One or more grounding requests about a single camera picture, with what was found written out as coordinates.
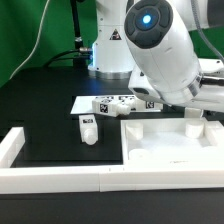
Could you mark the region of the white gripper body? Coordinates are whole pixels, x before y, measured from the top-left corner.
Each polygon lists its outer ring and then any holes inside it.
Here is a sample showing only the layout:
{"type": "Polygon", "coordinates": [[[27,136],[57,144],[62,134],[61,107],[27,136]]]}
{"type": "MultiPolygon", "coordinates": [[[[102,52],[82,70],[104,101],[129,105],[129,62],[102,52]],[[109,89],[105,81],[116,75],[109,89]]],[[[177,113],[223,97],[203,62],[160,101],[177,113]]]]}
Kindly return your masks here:
{"type": "Polygon", "coordinates": [[[143,101],[154,101],[166,105],[197,108],[208,111],[224,112],[224,64],[218,59],[199,59],[203,77],[201,88],[196,96],[189,90],[185,93],[190,100],[178,102],[179,93],[165,99],[150,83],[148,78],[135,66],[129,81],[129,89],[143,101]]]}

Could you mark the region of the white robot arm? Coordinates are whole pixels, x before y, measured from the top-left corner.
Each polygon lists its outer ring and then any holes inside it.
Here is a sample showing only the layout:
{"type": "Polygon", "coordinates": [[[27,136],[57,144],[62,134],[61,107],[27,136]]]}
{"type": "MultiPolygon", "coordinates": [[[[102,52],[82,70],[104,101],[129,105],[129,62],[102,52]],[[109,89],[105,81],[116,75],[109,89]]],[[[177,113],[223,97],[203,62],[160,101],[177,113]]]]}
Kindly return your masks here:
{"type": "Polygon", "coordinates": [[[224,27],[224,0],[95,0],[89,72],[129,80],[144,101],[224,112],[224,57],[196,56],[189,32],[224,27]]]}

